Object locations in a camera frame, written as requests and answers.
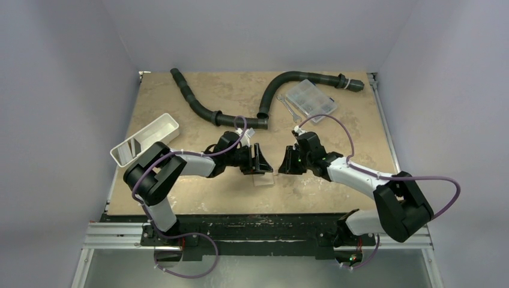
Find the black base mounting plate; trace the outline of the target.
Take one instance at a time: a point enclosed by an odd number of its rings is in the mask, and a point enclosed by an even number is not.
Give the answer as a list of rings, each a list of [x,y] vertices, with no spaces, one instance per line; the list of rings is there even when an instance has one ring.
[[[141,224],[142,247],[176,248],[185,261],[203,256],[291,256],[348,261],[347,252],[373,248],[375,234],[355,236],[346,230],[345,213],[311,214],[181,214],[171,235],[157,234],[143,215],[103,214],[102,223]]]

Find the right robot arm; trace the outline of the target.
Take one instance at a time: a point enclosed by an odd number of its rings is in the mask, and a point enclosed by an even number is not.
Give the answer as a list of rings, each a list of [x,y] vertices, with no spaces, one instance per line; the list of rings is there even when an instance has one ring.
[[[343,184],[374,200],[373,210],[354,209],[337,222],[334,246],[351,244],[361,235],[386,234],[405,242],[435,215],[411,175],[381,173],[349,164],[338,152],[327,152],[315,132],[293,132],[295,144],[286,147],[280,174],[311,171],[329,182]]]

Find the clear plastic compartment box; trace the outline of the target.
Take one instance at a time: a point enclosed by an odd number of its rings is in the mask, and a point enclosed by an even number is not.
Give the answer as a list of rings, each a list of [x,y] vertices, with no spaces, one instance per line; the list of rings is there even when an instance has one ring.
[[[314,83],[302,80],[286,93],[287,100],[306,116],[331,115],[337,110],[337,103],[323,93]]]

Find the silver cards in tray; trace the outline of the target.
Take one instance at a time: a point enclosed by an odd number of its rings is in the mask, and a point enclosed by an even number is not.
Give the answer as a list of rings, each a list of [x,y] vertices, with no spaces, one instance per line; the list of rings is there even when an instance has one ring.
[[[112,151],[118,165],[121,167],[133,161],[140,152],[141,144],[136,139],[126,140]]]

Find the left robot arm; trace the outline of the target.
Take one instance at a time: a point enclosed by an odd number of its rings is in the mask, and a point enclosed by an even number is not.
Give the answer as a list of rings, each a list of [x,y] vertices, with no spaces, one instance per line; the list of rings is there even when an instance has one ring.
[[[172,245],[179,237],[179,220],[167,196],[180,176],[215,178],[227,167],[237,167],[244,175],[273,172],[259,144],[243,143],[245,139],[247,133],[227,131],[203,152],[175,151],[155,142],[124,172],[123,181],[153,222],[155,237],[163,245]]]

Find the beige card holder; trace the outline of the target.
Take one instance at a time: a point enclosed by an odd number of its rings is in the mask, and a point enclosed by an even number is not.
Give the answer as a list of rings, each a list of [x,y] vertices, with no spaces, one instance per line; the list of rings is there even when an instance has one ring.
[[[268,172],[264,174],[256,174],[253,175],[253,185],[255,187],[270,187],[275,184],[274,174],[273,172]]]

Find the aluminium frame rail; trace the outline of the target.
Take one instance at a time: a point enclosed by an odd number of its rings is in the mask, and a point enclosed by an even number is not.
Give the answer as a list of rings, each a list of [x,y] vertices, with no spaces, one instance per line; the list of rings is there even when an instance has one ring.
[[[150,238],[149,232],[143,232],[148,223],[99,223],[91,222],[86,231],[85,242],[82,246],[80,259],[74,275],[71,287],[85,287],[86,277],[91,266],[91,260],[95,250],[169,250],[180,251],[178,244],[167,244],[161,242],[157,237]],[[433,245],[429,230],[425,227],[420,229],[406,242],[399,243],[386,234],[379,234],[379,249],[389,250],[421,250],[425,260],[425,266],[430,280],[431,287],[444,287],[438,267],[435,264]],[[254,235],[240,236],[233,239],[215,239],[221,255],[226,255],[226,248],[219,248],[219,244],[305,244],[306,240],[297,238],[278,238],[276,236]]]

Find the silver open-end wrench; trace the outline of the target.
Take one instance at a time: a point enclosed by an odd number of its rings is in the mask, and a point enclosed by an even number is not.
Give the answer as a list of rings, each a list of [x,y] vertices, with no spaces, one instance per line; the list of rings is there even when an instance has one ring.
[[[277,95],[277,99],[279,100],[279,102],[281,102],[285,108],[289,111],[289,113],[291,114],[292,116],[292,120],[294,121],[294,123],[300,123],[302,121],[302,117],[300,117],[300,115],[298,115],[297,113],[294,112],[294,110],[291,108],[291,106],[287,103],[285,97],[281,94],[278,94]]]

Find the white plastic tray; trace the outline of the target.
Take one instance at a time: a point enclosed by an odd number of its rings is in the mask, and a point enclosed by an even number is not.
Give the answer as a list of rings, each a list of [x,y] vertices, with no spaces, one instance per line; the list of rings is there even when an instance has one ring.
[[[179,123],[177,123],[177,121],[170,114],[164,113],[161,116],[159,116],[158,118],[156,118],[155,120],[153,120],[152,122],[150,122],[148,125],[141,128],[139,131],[135,132],[133,135],[128,137],[126,140],[136,139],[138,142],[140,142],[141,152],[134,159],[134,160],[136,160],[155,142],[169,143],[173,139],[178,137],[179,134],[180,134]],[[118,162],[115,159],[112,151],[113,151],[113,149],[118,147],[120,144],[114,146],[109,152],[110,156],[113,158],[113,160],[115,161],[115,163],[118,167],[121,167],[121,166],[118,165]]]

